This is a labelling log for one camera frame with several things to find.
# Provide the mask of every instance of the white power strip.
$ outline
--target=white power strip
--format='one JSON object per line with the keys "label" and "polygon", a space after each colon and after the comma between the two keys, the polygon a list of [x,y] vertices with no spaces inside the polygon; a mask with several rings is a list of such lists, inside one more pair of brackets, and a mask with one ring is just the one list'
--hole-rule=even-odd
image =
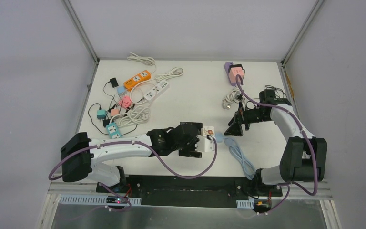
{"label": "white power strip", "polygon": [[150,89],[145,95],[144,98],[149,103],[155,100],[159,95],[161,95],[166,89],[169,88],[169,83],[166,80],[160,81],[158,84],[155,85],[152,89]]}

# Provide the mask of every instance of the wall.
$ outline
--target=wall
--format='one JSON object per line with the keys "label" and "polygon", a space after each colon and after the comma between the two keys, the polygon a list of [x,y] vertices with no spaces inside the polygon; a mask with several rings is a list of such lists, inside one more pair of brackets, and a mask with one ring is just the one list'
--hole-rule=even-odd
{"label": "wall", "polygon": [[366,228],[366,0],[327,0],[288,71],[305,125],[328,141],[343,228]]}
{"label": "wall", "polygon": [[0,0],[0,228],[36,228],[93,61],[61,1]]}
{"label": "wall", "polygon": [[100,58],[281,60],[316,0],[71,0]]}

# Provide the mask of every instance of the blue power strip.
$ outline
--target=blue power strip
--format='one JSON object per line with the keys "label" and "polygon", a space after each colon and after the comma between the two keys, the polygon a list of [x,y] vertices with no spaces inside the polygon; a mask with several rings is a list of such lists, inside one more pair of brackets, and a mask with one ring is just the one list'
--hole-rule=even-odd
{"label": "blue power strip", "polygon": [[120,133],[119,127],[116,123],[110,123],[106,126],[106,130],[109,133],[111,139],[121,138],[122,135]]}

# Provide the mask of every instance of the gray floor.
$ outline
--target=gray floor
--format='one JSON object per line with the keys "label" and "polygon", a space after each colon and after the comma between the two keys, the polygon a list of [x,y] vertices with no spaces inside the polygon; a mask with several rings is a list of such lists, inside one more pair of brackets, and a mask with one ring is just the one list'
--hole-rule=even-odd
{"label": "gray floor", "polygon": [[109,212],[89,205],[59,204],[53,229],[322,229],[326,228],[317,200],[287,200],[268,216],[249,209],[133,207],[126,212]]}

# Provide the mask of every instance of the white table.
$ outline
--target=white table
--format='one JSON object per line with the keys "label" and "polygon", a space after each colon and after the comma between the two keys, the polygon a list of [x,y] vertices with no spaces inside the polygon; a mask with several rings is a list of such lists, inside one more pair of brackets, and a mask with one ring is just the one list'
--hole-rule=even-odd
{"label": "white table", "polygon": [[[216,132],[223,133],[237,110],[236,104],[233,104],[230,110],[223,109],[221,105],[224,96],[232,89],[225,74],[224,63],[222,61],[157,61],[156,73],[160,74],[173,67],[181,67],[184,69],[184,75],[168,80],[170,88],[151,105],[150,120],[138,125],[137,129],[127,136],[144,134],[156,128],[176,127],[180,121],[212,125]],[[244,90],[251,98],[258,98],[259,92],[266,84],[284,89],[277,63],[234,62],[234,64],[237,63],[241,63],[246,70]],[[111,98],[102,91],[104,84],[115,77],[119,85],[122,85],[124,81],[143,70],[151,72],[153,67],[132,61],[100,61],[79,132],[87,132],[89,138],[108,139],[108,136],[100,134],[91,124],[87,115],[89,107],[93,103],[100,103],[107,109]],[[110,84],[105,90],[108,94],[116,93]],[[91,109],[91,116],[95,124],[106,133],[102,123],[96,119],[97,109],[98,106]],[[121,128],[121,132],[126,133],[134,127],[133,125]],[[243,137],[234,138],[256,168],[278,165],[286,144],[274,122],[251,124],[249,131],[244,130]],[[178,156],[177,151],[163,157],[174,171],[182,175],[196,175],[202,172],[212,158],[213,153],[203,153],[203,157],[198,159]],[[107,164],[124,167],[126,174],[171,175],[155,157],[124,158],[108,161]],[[204,176],[243,177],[244,174],[239,162],[232,157],[225,144],[219,143],[218,157],[214,166]]]}

